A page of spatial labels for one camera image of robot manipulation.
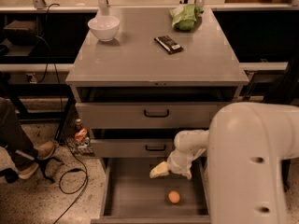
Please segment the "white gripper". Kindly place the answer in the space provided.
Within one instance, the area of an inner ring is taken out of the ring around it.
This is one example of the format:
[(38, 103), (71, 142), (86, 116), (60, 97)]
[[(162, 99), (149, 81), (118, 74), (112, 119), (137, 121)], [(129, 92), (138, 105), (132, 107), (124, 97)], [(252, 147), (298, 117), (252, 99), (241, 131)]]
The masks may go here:
[(177, 175), (183, 175), (188, 180), (192, 179), (191, 167), (194, 155), (192, 153), (183, 153), (178, 149), (172, 151), (166, 161), (162, 161), (150, 172), (150, 178), (169, 175), (169, 170)]

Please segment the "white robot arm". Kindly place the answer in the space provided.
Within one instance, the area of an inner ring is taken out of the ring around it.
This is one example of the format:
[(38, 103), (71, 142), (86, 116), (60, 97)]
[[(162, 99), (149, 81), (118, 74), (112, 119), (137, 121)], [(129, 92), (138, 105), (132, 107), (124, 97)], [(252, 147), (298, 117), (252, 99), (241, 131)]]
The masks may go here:
[(281, 162), (299, 157), (299, 107), (233, 103), (208, 130), (181, 131), (175, 149), (149, 176), (191, 178), (207, 153), (211, 224), (288, 224)]

